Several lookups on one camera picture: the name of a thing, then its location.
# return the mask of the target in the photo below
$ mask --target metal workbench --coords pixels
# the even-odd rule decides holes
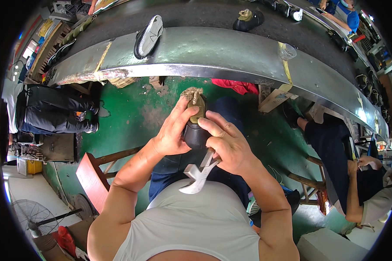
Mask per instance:
[[[49,84],[143,76],[230,79],[276,89],[289,83],[278,42],[258,35],[207,27],[165,28],[154,52],[143,60],[133,54],[135,40],[132,33],[78,52],[55,66]],[[288,92],[328,107],[387,141],[388,127],[380,112],[337,71],[300,50],[288,67],[293,81]]]

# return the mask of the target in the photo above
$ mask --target yellow tape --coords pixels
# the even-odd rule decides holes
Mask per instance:
[[[100,57],[99,63],[96,66],[96,69],[93,72],[93,75],[96,77],[96,79],[99,81],[99,75],[101,75],[98,70],[100,69],[100,66],[102,66],[103,60],[105,60],[105,56],[107,54],[107,51],[109,51],[110,46],[112,45],[112,42],[109,42],[109,44],[106,46],[106,50],[103,52],[103,55]]]
[[[281,43],[281,42],[278,42],[278,43],[279,43],[279,49],[281,49],[283,47],[283,43]],[[283,59],[282,59],[282,62],[283,62],[283,68],[285,69],[285,74],[286,74],[287,80],[289,81],[289,84],[282,84],[279,87],[279,90],[288,92],[293,87],[293,82],[292,82],[292,77],[290,76],[288,62]]]

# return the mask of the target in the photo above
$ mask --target plastic cup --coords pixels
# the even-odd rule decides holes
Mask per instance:
[[[296,57],[296,50],[287,43],[284,43],[280,48],[280,58],[283,60],[290,60]]]

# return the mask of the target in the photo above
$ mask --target painted concrete floor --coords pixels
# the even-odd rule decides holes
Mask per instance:
[[[265,114],[257,111],[258,97],[254,94],[244,96],[232,89],[225,89],[211,83],[210,79],[169,76],[160,93],[148,84],[148,77],[133,83],[123,89],[106,84],[102,87],[101,109],[99,112],[99,131],[95,134],[84,133],[81,146],[78,148],[80,159],[85,152],[95,157],[115,153],[144,145],[150,138],[157,135],[164,119],[176,104],[180,93],[188,87],[203,87],[208,101],[214,101],[222,96],[235,97],[240,101],[245,135],[253,153],[263,162],[269,172],[274,168],[277,180],[288,188],[300,191],[302,187],[297,181],[288,178],[289,173],[301,175],[312,180],[321,180],[317,165],[306,160],[307,156],[318,157],[314,149],[307,145],[303,133],[293,130],[280,113],[280,108]],[[300,111],[310,102],[302,98],[291,101]],[[118,171],[129,158],[118,160],[111,171]],[[63,190],[69,199],[76,194],[84,194],[77,177],[78,163],[56,163],[56,169]],[[45,165],[44,176],[53,189],[62,193],[58,185],[54,165]],[[148,187],[138,193],[136,213],[144,211],[149,203]],[[354,227],[354,223],[333,209],[323,216],[317,206],[299,206],[293,216],[293,237],[295,243],[301,235],[328,227],[336,233],[343,233]]]

